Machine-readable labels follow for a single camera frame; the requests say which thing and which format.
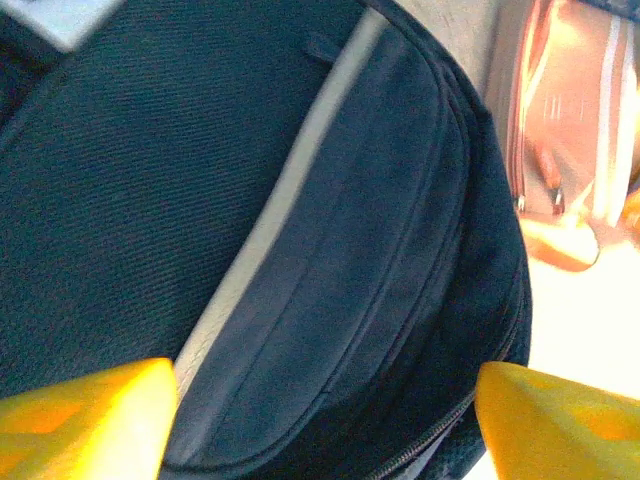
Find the black fabric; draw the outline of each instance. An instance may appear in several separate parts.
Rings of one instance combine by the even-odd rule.
[[[365,478],[473,391],[514,324],[528,341],[526,256],[491,116],[421,26],[375,3],[397,28],[191,385],[163,480]],[[334,370],[336,352],[347,360]]]
[[[0,10],[0,128],[62,54]]]
[[[526,363],[491,116],[421,25],[366,3],[393,26],[185,397],[161,478],[362,479],[466,405],[513,332],[507,359]],[[361,13],[130,0],[45,76],[0,134],[0,397],[175,358]],[[425,478],[481,451],[468,410]]]
[[[581,0],[594,7],[602,8],[607,12],[628,18],[634,22],[640,22],[639,0]]]
[[[175,358],[263,207],[355,2],[131,0],[0,140],[0,397]]]

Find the nylon material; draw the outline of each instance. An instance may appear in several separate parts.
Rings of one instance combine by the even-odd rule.
[[[374,398],[371,399],[370,395],[369,398],[364,397],[364,399],[362,399],[359,394],[353,393],[349,399],[350,403],[354,402],[355,397],[361,402],[367,400],[369,404],[354,406],[343,402],[343,404],[339,405],[339,409],[332,406],[332,409],[326,410],[325,415],[332,416],[331,413],[333,413],[333,417],[336,415],[336,410],[346,411],[343,418],[347,420],[343,420],[343,422],[350,421],[352,423],[352,425],[348,424],[350,428],[352,428],[352,431],[342,432],[342,443],[334,439],[333,445],[340,445],[340,450],[336,450],[334,447],[334,451],[327,455],[330,456],[329,458],[339,459],[334,464],[347,459],[345,462],[346,466],[344,468],[340,467],[338,471],[329,470],[331,473],[327,473],[327,468],[323,464],[325,459],[317,459],[315,464],[308,467],[309,472],[305,473],[305,478],[329,479],[334,478],[338,473],[340,475],[346,475],[345,478],[362,478],[371,471],[371,465],[378,465],[386,459],[382,453],[383,450],[381,450],[387,443],[385,440],[387,437],[385,434],[386,430],[381,430],[379,425],[397,408],[397,397],[407,382],[407,376],[409,376],[410,372],[414,369],[416,358],[419,357],[420,353],[424,350],[425,343],[428,342],[430,336],[432,336],[430,334],[439,324],[439,322],[435,321],[439,321],[439,317],[435,319],[431,318],[431,312],[438,311],[441,308],[443,297],[428,295],[425,291],[428,289],[433,294],[438,288],[446,287],[443,283],[447,283],[446,280],[451,278],[453,269],[452,263],[448,260],[457,256],[460,244],[460,232],[460,228],[458,228],[457,231],[452,234],[451,241],[443,244],[443,248],[438,253],[440,262],[432,271],[431,276],[437,280],[426,284],[419,304],[414,306],[411,314],[412,317],[414,317],[413,321],[415,324],[409,324],[409,327],[412,328],[407,328],[407,325],[405,325],[405,330],[401,332],[401,336],[396,338],[393,349],[388,351],[388,357],[385,358],[385,363],[390,362],[392,359],[394,362],[387,366],[388,370],[384,372],[384,376],[380,379],[379,384],[374,384],[374,386],[378,387],[377,391],[372,392],[375,395]],[[361,413],[360,410],[362,410],[363,406],[366,407],[366,410],[354,418],[354,415]],[[316,428],[324,433],[321,425],[318,425]],[[405,443],[408,443],[407,437],[405,437],[404,434],[401,435],[401,438],[405,440]],[[311,454],[316,453],[317,450],[319,449],[316,447],[315,451],[311,452]],[[357,467],[354,467],[353,461],[357,463]]]
[[[496,148],[491,138],[486,138],[489,151]],[[495,162],[472,162],[471,178],[500,178],[502,169]],[[504,331],[504,323],[520,308],[520,296],[514,295],[522,288],[522,276],[515,276],[518,263],[523,258],[523,247],[517,235],[517,221],[510,218],[513,210],[503,206],[504,196],[492,194],[491,189],[504,189],[507,193],[506,179],[493,184],[482,181],[470,181],[466,197],[464,225],[465,235],[460,248],[460,260],[455,271],[456,279],[450,286],[440,313],[441,327],[434,338],[435,343],[427,343],[425,357],[416,372],[429,372],[428,382],[423,376],[421,381],[413,381],[399,400],[396,410],[389,419],[389,425],[404,432],[406,437],[415,438],[425,427],[437,420],[439,412],[456,401],[456,396],[472,388],[479,361],[486,357],[484,349],[496,343],[496,336]],[[488,220],[485,212],[495,211],[503,214],[500,227],[492,225],[499,217]],[[486,245],[492,255],[484,257],[487,250],[479,247]],[[520,252],[520,260],[513,252]],[[475,295],[465,292],[477,291]],[[492,293],[493,302],[482,299],[482,292]],[[389,451],[399,448],[399,443],[389,446]]]
[[[46,71],[62,59],[53,46],[1,11],[0,43],[37,70]]]
[[[389,125],[382,125],[379,131],[388,133]],[[389,138],[396,138],[396,135],[391,134]],[[337,215],[329,222],[331,233],[315,253],[287,310],[280,315],[276,328],[270,333],[269,343],[263,346],[243,390],[232,403],[233,409],[227,413],[215,443],[209,447],[210,452],[220,456],[225,451],[238,452],[238,433],[252,431],[256,432],[257,438],[266,440],[270,438],[266,432],[282,429],[297,420],[317,395],[316,388],[331,389],[330,385],[323,387],[323,384],[327,378],[336,375],[335,366],[339,365],[345,350],[353,347],[357,329],[375,315],[366,312],[375,298],[372,288],[384,281],[385,266],[389,261],[385,259],[388,257],[385,250],[393,248],[398,227],[404,223],[398,225],[397,219],[407,218],[406,208],[415,198],[414,189],[406,186],[419,178],[408,166],[404,167],[406,173],[396,168],[389,171],[392,164],[387,163],[387,159],[394,156],[387,154],[384,144],[382,148],[380,143],[376,146],[379,148],[375,153],[367,150],[359,155],[362,160],[352,170],[356,178],[347,180],[349,193],[343,192]],[[418,164],[423,163],[421,156],[413,158],[419,159]],[[371,204],[369,199],[375,199],[375,203]],[[391,207],[390,203],[394,201],[396,205]],[[375,210],[384,211],[384,217],[373,214]],[[372,212],[372,215],[363,219],[363,211]],[[348,231],[347,236],[342,234],[345,231]],[[434,232],[434,237],[440,238],[440,235]],[[365,245],[363,238],[375,238],[376,241]],[[396,334],[407,317],[406,306],[398,305],[398,309],[401,312],[397,317],[388,318],[395,320]],[[364,312],[368,319],[362,318]],[[386,350],[388,345],[380,347],[381,353]],[[274,385],[273,376],[282,383]],[[286,397],[282,397],[284,385],[287,385],[290,403],[285,403]],[[261,399],[259,413],[251,408],[258,398]]]
[[[435,50],[436,50],[435,53],[440,58],[438,60],[436,60],[436,57],[427,56],[428,57],[427,58],[427,62],[428,63],[430,63],[431,65],[436,65],[437,62],[442,61],[443,59],[445,61],[447,60],[446,53],[444,53],[443,51],[441,51],[439,49],[435,49]],[[456,124],[458,126],[461,126],[464,129],[465,122],[467,122],[467,121],[469,121],[469,119],[471,119],[471,126],[469,128],[471,128],[471,129],[478,128],[476,126],[476,123],[475,123],[476,118],[481,120],[482,122],[486,122],[486,121],[490,121],[490,120],[488,119],[488,116],[486,115],[486,110],[479,105],[479,102],[477,102],[477,99],[473,96],[475,94],[473,93],[473,89],[470,87],[470,85],[469,84],[465,84],[464,81],[461,81],[460,83],[461,83],[461,85],[459,85],[457,87],[457,89],[454,89],[452,91],[452,93],[449,94],[450,95],[449,96],[449,100],[454,104],[455,109],[457,109],[457,110],[454,110],[455,115],[457,117]],[[460,95],[461,93],[463,95],[470,95],[471,94],[472,96],[471,96],[471,98],[468,99],[468,101],[466,99],[464,99],[464,100],[461,100],[460,104],[458,104],[459,98],[457,97],[457,95]],[[479,138],[478,135],[474,135],[474,138],[473,138],[474,145],[477,145],[477,143],[475,143],[475,142],[478,141],[478,138]],[[489,152],[488,154],[489,155],[496,155],[496,152]],[[516,248],[515,251],[521,252],[521,249]]]
[[[398,42],[397,38],[394,38],[394,34],[393,31],[387,31],[383,41],[402,44],[402,42]],[[372,146],[364,156],[370,159],[377,156],[398,159],[428,157],[437,158],[438,161],[428,162],[428,166],[424,168],[421,168],[421,164],[418,162],[415,167],[415,173],[412,175],[422,176],[422,178],[417,180],[416,190],[407,197],[413,198],[413,202],[407,202],[410,210],[404,214],[404,218],[407,219],[406,223],[398,225],[400,243],[393,252],[394,257],[384,260],[384,263],[389,265],[386,280],[380,284],[376,298],[367,307],[366,313],[363,313],[362,321],[366,320],[369,324],[366,328],[361,327],[361,338],[352,340],[351,352],[348,358],[342,359],[344,366],[340,373],[333,373],[337,384],[325,387],[325,391],[330,389],[332,392],[328,400],[329,405],[346,399],[350,392],[360,391],[381,368],[387,368],[397,353],[397,349],[402,345],[402,340],[397,339],[400,332],[410,331],[416,321],[427,322],[427,319],[432,318],[431,314],[424,312],[423,317],[415,318],[414,309],[416,304],[424,303],[425,297],[439,297],[437,292],[440,283],[425,286],[427,278],[434,275],[434,262],[439,260],[434,260],[433,244],[437,244],[439,239],[449,238],[449,234],[444,233],[446,222],[438,222],[436,218],[438,220],[455,219],[457,215],[449,202],[438,202],[438,199],[446,198],[446,195],[451,191],[457,191],[461,188],[456,182],[460,174],[460,166],[456,165],[457,159],[454,158],[451,165],[447,165],[453,155],[451,157],[447,154],[443,155],[443,150],[441,150],[440,139],[444,135],[439,126],[443,124],[444,106],[434,95],[425,95],[425,92],[437,92],[438,87],[433,83],[430,72],[425,73],[421,68],[422,65],[415,64],[415,54],[411,48],[404,55],[406,58],[395,67],[393,72],[395,78],[390,84],[394,85],[394,88],[385,100],[386,104],[395,105],[397,111],[402,114],[399,118],[389,119],[389,123],[385,121],[376,125],[371,136],[378,139],[378,143],[375,143],[375,146]],[[420,105],[428,106],[428,112],[425,109],[420,109],[418,107]],[[434,132],[413,128],[417,124],[427,125],[430,121],[433,121],[433,125],[436,126]],[[402,138],[403,140],[402,142],[380,142],[380,139],[385,136]],[[434,141],[425,142],[425,138],[428,137],[434,138]],[[410,149],[406,148],[406,145],[418,147],[415,151],[409,151]],[[391,171],[382,172],[381,168],[377,167],[376,169],[377,172],[380,172],[380,178],[383,179],[379,191],[384,191],[384,182],[387,181],[385,179],[395,184],[402,183],[399,179],[394,178]],[[445,189],[446,191],[440,194],[434,186],[433,178],[437,177],[444,169],[447,170],[451,184],[448,189]],[[388,200],[379,198],[377,206],[369,207],[368,211],[371,212],[370,215],[373,218],[379,216],[375,222],[388,225],[395,221],[393,217],[397,214],[386,205],[389,202],[400,201],[401,198],[403,197],[391,193]],[[434,221],[427,227],[424,222],[425,218],[433,218]],[[368,237],[378,238],[376,235],[368,235]],[[429,237],[431,240],[425,242],[425,239]],[[442,283],[446,283],[446,275],[442,277]],[[400,322],[391,320],[403,318],[405,320]],[[394,351],[390,350],[392,345],[394,345]],[[381,365],[383,360],[386,363],[385,366]]]
[[[504,325],[511,323],[520,312],[522,296],[517,293],[522,292],[521,279],[514,279],[512,287],[511,303],[504,306],[501,322],[496,322],[492,331],[474,344],[447,338],[443,330],[451,324],[451,318],[443,316],[441,328],[424,343],[411,379],[397,396],[393,409],[373,436],[374,440],[358,450],[366,461],[347,462],[341,470],[348,472],[345,478],[363,478],[371,471],[372,465],[380,465],[401,452],[473,389],[480,365],[491,359],[492,350],[503,340]],[[450,298],[447,298],[445,309]],[[388,435],[394,429],[401,434]]]
[[[256,225],[176,360],[175,371],[181,396],[187,391],[215,338],[280,234],[326,131],[367,63],[384,25],[385,20],[376,12],[367,11],[363,15],[344,54],[318,93]]]
[[[326,77],[300,41],[361,12],[130,0],[44,78],[0,145],[1,396],[175,358]]]
[[[456,232],[460,202],[452,201],[451,197],[458,195],[454,192],[461,191],[466,181],[465,166],[456,165],[460,163],[455,158],[459,152],[450,148],[455,141],[451,141],[451,135],[442,137],[449,139],[446,146],[428,153],[429,157],[439,157],[441,161],[433,166],[432,178],[425,180],[423,189],[417,192],[416,212],[419,214],[411,218],[411,230],[396,259],[393,280],[388,282],[388,290],[376,310],[370,313],[370,333],[363,338],[353,360],[345,368],[330,398],[331,403],[345,400],[349,392],[361,388],[363,379],[374,378],[387,370],[416,323],[422,328],[437,320],[457,258],[460,233]],[[446,183],[438,182],[438,177],[446,178]],[[442,239],[443,243],[438,244],[436,239]],[[401,329],[396,322],[390,321],[395,318],[405,318]]]
[[[393,65],[396,60],[395,57],[390,57],[387,61],[390,65]],[[380,68],[372,67],[371,70],[373,73],[369,74],[371,76],[371,78],[369,79],[369,84],[372,85],[371,89],[374,92],[384,91],[384,89],[386,88],[384,85],[386,85],[389,81],[385,73],[386,69],[382,68],[381,65],[378,65],[378,67]],[[359,88],[356,87],[353,89],[353,91],[357,92],[359,91]],[[221,349],[226,350],[228,348],[228,351],[232,352],[236,350],[233,345],[237,345],[238,342],[244,343],[245,352],[250,352],[251,349],[254,348],[252,346],[247,347],[247,340],[245,336],[240,333],[243,331],[242,325],[249,325],[252,322],[263,325],[264,320],[259,320],[260,318],[278,318],[281,313],[280,309],[284,308],[287,305],[292,289],[299,282],[299,277],[292,276],[292,272],[299,272],[297,273],[297,275],[303,275],[307,271],[308,267],[306,265],[307,260],[305,257],[312,253],[316,254],[314,253],[314,250],[317,248],[317,242],[324,235],[324,230],[326,230],[327,228],[333,230],[335,228],[329,223],[330,215],[333,214],[332,212],[334,210],[334,207],[332,205],[337,201],[340,192],[345,188],[345,186],[349,185],[349,182],[346,180],[345,176],[350,174],[350,172],[357,171],[357,168],[353,167],[352,165],[352,162],[355,160],[354,157],[356,157],[355,149],[360,148],[360,145],[364,143],[366,138],[364,132],[370,128],[369,125],[372,121],[370,116],[376,112],[375,106],[381,101],[381,99],[378,98],[378,96],[369,96],[368,98],[356,96],[353,99],[348,99],[347,102],[350,101],[353,102],[353,105],[349,106],[349,103],[347,103],[345,104],[345,107],[343,107],[343,110],[357,111],[358,115],[352,115],[348,120],[346,120],[347,117],[341,115],[341,117],[338,118],[334,123],[328,140],[323,146],[323,151],[329,150],[331,153],[327,152],[324,155],[321,154],[321,158],[324,158],[325,160],[320,163],[316,161],[316,164],[314,164],[312,173],[309,177],[310,179],[308,181],[312,183],[312,186],[305,187],[305,191],[307,192],[307,194],[305,195],[304,192],[303,194],[301,194],[299,203],[296,206],[296,210],[292,214],[291,219],[285,227],[285,230],[281,235],[281,240],[279,240],[279,242],[286,240],[286,244],[278,246],[277,243],[274,247],[274,251],[287,253],[277,257],[277,261],[271,259],[265,262],[265,265],[258,273],[258,277],[254,280],[254,285],[262,285],[261,288],[265,289],[263,291],[264,293],[261,293],[259,289],[253,289],[251,290],[252,293],[250,295],[246,295],[245,299],[243,299],[243,302],[239,305],[237,312],[234,313],[234,317],[230,319],[227,327],[225,327],[225,329],[223,329],[223,331],[221,332],[219,340],[216,344],[216,348],[218,349],[216,353],[218,354],[219,358],[225,358],[225,356],[227,355],[223,353],[223,350]],[[333,140],[334,144],[336,144],[335,147],[331,147],[328,145],[328,142],[331,142],[331,138],[333,137],[339,139]],[[276,291],[273,290],[273,283],[270,280],[271,278],[279,279],[279,289]],[[322,289],[318,290],[325,291],[326,288],[327,287],[323,287]],[[263,338],[256,337],[255,332],[251,335],[250,338],[251,344],[255,345],[256,348],[262,346]],[[294,352],[295,349],[293,347],[289,347],[289,349],[287,349],[286,351]],[[206,379],[211,378],[211,376],[215,376],[220,380],[218,386],[223,389],[220,391],[226,391],[228,387],[226,387],[225,384],[222,383],[220,375],[224,374],[226,377],[226,370],[228,369],[228,367],[224,364],[224,362],[219,363],[216,367],[218,368],[218,371],[215,374],[210,367],[207,367],[206,364],[203,365],[204,370],[200,378]],[[243,375],[244,374],[239,374],[237,370],[234,370],[229,375],[229,377],[231,377],[229,379],[229,383],[236,384],[238,382],[238,379],[243,378]],[[320,384],[318,385],[319,391],[319,389],[322,387],[322,384],[324,384],[324,382],[326,381],[328,375],[323,374],[322,377],[316,379],[314,379],[314,376],[311,374],[308,374],[308,376],[309,378],[313,379],[314,382],[320,381]],[[204,385],[196,387],[194,383],[194,392],[196,392],[203,386]],[[188,393],[185,402],[193,401],[196,403],[200,403],[195,400],[195,395],[197,395],[197,393]],[[261,398],[266,398],[267,400],[265,401],[268,401],[269,396],[265,395]],[[212,410],[210,411],[215,411],[215,409],[220,408],[219,406],[217,406],[220,400],[220,397],[218,397],[216,399],[215,405],[209,405],[205,408],[211,408]],[[182,443],[181,440],[176,440],[176,442],[179,442],[176,445],[176,452],[188,451],[183,446],[180,446],[180,444]],[[171,448],[169,450],[169,458],[171,462],[175,462],[175,456],[173,456]]]
[[[528,271],[526,258],[523,259],[523,271]],[[531,288],[529,276],[524,275],[521,304],[521,317],[518,324],[518,334],[505,362],[526,366],[529,361],[531,347]],[[471,470],[475,463],[486,451],[475,409],[470,407],[462,417],[461,422],[443,442],[431,463],[422,474],[420,480],[461,480]]]

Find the white tag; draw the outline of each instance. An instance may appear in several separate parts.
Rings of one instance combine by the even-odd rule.
[[[0,10],[56,49],[75,50],[124,0],[0,0]]]

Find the black backpack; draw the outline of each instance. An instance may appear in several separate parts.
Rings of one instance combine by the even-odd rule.
[[[491,116],[391,0],[2,17],[0,397],[176,363],[161,479],[460,479],[526,364]]]

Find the gray reflective strip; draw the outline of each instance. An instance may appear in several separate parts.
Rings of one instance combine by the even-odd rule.
[[[329,126],[386,25],[368,9],[320,89],[267,204],[176,360],[181,399],[280,234]]]

